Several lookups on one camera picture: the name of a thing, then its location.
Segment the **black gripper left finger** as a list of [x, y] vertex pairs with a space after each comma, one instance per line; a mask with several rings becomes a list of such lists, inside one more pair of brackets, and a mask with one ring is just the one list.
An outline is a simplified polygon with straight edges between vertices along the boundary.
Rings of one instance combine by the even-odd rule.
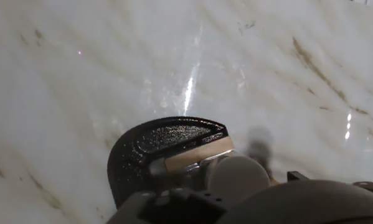
[[136, 192], [107, 224], [215, 224], [234, 202], [209, 192], [173, 188], [160, 194]]

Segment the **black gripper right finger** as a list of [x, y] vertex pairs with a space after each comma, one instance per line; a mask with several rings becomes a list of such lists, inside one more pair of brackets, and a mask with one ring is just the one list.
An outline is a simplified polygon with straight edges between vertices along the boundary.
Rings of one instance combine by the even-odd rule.
[[[298, 171], [289, 171], [286, 173], [286, 176], [287, 176], [288, 182], [291, 182], [294, 180], [309, 180], [309, 178], [299, 173]], [[356, 187], [360, 187], [362, 189], [368, 190], [373, 193], [373, 182], [362, 181], [362, 182], [354, 182], [352, 184]]]

